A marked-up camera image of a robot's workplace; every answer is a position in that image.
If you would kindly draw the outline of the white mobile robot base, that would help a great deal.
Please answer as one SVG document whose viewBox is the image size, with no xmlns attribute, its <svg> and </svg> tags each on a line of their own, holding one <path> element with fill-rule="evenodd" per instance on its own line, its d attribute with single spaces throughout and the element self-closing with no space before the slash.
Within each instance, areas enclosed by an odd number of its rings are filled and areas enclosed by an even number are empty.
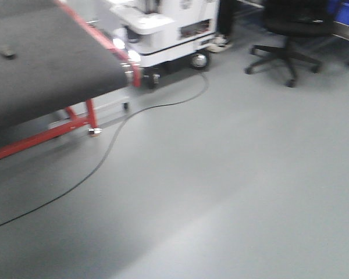
<svg viewBox="0 0 349 279">
<path fill-rule="evenodd" d="M 111 1 L 110 11 L 122 28 L 113 32 L 141 70 L 148 88 L 160 79 L 158 67 L 188 58 L 190 67 L 205 70 L 207 50 L 216 33 L 218 1 Z"/>
</svg>

